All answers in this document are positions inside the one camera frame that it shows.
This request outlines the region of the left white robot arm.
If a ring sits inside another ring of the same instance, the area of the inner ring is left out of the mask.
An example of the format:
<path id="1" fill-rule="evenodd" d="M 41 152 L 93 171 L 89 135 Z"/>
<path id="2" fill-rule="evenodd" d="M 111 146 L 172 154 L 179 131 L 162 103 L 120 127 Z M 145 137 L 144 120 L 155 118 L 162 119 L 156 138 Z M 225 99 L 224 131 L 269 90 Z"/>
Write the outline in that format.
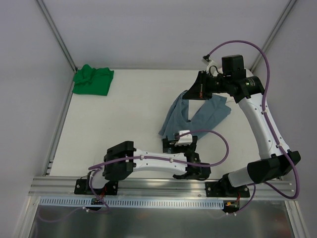
<path id="1" fill-rule="evenodd" d="M 162 140 L 162 153 L 137 149 L 133 141 L 121 142 L 107 150 L 104 161 L 89 167 L 90 171 L 102 170 L 107 181 L 121 181 L 133 172 L 154 171 L 172 174 L 174 179 L 206 180 L 211 174 L 208 163 L 202 163 L 195 152 L 197 136 L 175 136 Z"/>

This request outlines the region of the blue-grey t-shirt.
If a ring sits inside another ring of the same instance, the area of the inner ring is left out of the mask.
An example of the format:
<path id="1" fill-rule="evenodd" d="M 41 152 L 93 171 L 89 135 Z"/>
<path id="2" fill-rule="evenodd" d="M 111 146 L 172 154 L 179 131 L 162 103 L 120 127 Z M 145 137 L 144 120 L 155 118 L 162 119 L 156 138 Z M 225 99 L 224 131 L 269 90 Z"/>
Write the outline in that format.
<path id="1" fill-rule="evenodd" d="M 207 130 L 213 130 L 231 113 L 226 105 L 227 98 L 213 96 L 205 100 L 195 114 L 189 118 L 189 101 L 183 99 L 183 91 L 170 106 L 164 123 L 158 132 L 162 138 L 174 139 L 174 135 L 181 130 L 195 131 L 198 139 L 207 135 Z"/>

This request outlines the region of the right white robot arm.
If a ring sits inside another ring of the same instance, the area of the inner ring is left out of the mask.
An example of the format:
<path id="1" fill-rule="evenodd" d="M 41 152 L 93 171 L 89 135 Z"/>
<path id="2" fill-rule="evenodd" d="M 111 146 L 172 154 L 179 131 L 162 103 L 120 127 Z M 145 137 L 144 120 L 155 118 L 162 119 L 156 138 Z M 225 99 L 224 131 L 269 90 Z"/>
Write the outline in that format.
<path id="1" fill-rule="evenodd" d="M 242 55 L 222 58 L 222 71 L 212 74 L 210 69 L 198 72 L 191 88 L 183 96 L 188 100 L 211 99 L 214 93 L 226 93 L 245 114 L 254 134 L 260 159 L 246 167 L 227 173 L 216 182 L 213 190 L 232 197 L 248 185 L 265 183 L 293 172 L 295 175 L 295 194 L 299 193 L 299 179 L 296 165 L 301 156 L 293 151 L 282 138 L 272 118 L 266 101 L 266 90 L 260 79 L 248 73 Z"/>

